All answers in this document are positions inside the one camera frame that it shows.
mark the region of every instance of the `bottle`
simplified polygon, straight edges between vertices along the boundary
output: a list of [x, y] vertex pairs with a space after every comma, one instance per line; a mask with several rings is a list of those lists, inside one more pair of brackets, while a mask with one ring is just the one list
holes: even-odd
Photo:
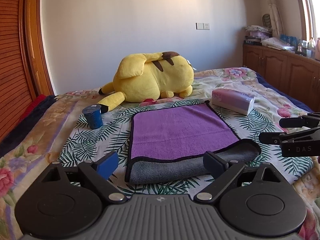
[[316, 45], [316, 60], [320, 61], [320, 38], [318, 38]]
[[311, 50], [311, 58], [315, 58], [316, 55], [316, 42], [313, 38], [308, 42], [308, 49]]
[[298, 52], [302, 52], [302, 42], [299, 42], [298, 44]]

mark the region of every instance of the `wooden cabinet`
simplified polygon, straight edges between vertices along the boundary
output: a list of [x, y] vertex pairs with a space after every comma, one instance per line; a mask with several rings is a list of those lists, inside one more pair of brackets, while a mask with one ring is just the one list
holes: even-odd
[[262, 52], [262, 69], [264, 79], [276, 89], [286, 93], [285, 75], [288, 57], [273, 51]]
[[314, 111], [317, 111], [320, 113], [320, 69], [319, 69], [319, 76], [318, 76], [318, 81], [317, 81], [317, 86], [316, 86], [316, 108], [314, 108]]
[[288, 95], [315, 109], [318, 76], [319, 66], [289, 57], [285, 78]]
[[262, 46], [243, 46], [243, 65], [274, 88], [320, 112], [320, 62]]
[[243, 65], [247, 68], [259, 72], [259, 66], [262, 60], [262, 49], [244, 47], [243, 48]]

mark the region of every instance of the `curtain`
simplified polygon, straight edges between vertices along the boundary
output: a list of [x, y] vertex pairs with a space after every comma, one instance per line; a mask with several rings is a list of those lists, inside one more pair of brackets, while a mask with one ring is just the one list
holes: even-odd
[[270, 7], [269, 14], [272, 25], [272, 36], [280, 37], [280, 35], [283, 34], [284, 31], [276, 0], [267, 0], [267, 2]]

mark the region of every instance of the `wardrobe door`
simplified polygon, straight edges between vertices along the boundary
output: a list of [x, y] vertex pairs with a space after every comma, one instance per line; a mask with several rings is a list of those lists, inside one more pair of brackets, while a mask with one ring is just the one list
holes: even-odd
[[36, 90], [38, 94], [53, 95], [42, 44], [40, 0], [25, 0], [25, 30], [29, 64]]
[[35, 99], [23, 42], [23, 0], [0, 0], [0, 141]]

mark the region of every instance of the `pikachu plush toy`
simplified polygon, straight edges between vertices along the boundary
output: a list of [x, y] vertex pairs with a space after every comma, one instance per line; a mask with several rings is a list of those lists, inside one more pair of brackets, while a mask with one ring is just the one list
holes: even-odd
[[146, 99], [185, 98], [192, 93], [193, 68], [178, 53], [131, 54], [125, 57], [113, 77], [99, 94], [111, 92], [98, 102], [101, 113], [109, 112], [123, 101], [138, 103]]

